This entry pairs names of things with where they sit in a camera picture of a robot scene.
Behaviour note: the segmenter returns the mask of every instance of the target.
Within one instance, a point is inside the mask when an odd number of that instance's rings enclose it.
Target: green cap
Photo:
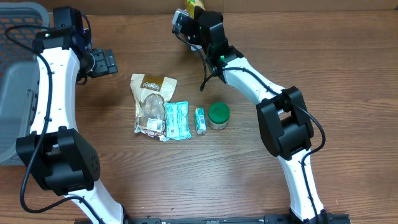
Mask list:
[[[209,109],[209,120],[215,124],[223,124],[229,119],[229,108],[225,103],[217,102]]]

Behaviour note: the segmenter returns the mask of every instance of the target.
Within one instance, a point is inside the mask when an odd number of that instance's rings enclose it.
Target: barcode label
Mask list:
[[[203,115],[199,115],[199,121],[201,124],[205,123],[205,117]]]
[[[162,132],[163,121],[161,119],[148,118],[147,129],[151,131]]]

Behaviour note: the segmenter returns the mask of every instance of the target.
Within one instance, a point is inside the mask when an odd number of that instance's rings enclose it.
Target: brown and white snack bag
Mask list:
[[[173,78],[133,74],[130,87],[136,100],[135,133],[144,133],[163,142],[166,137],[165,103],[173,96],[177,81]]]

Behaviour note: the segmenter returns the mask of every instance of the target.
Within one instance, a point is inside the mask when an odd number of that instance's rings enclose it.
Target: wall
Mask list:
[[[89,15],[173,14],[183,0],[36,0],[49,11],[72,6]],[[206,10],[220,12],[388,10],[398,0],[204,0]]]

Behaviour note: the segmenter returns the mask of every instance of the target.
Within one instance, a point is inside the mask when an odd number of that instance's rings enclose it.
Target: perforated plastic basket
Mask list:
[[[49,26],[49,14],[33,2],[0,2],[0,165],[21,165],[15,143],[29,133],[39,90],[39,66],[32,53],[6,39],[20,24]],[[11,37],[32,45],[38,29],[12,30]]]

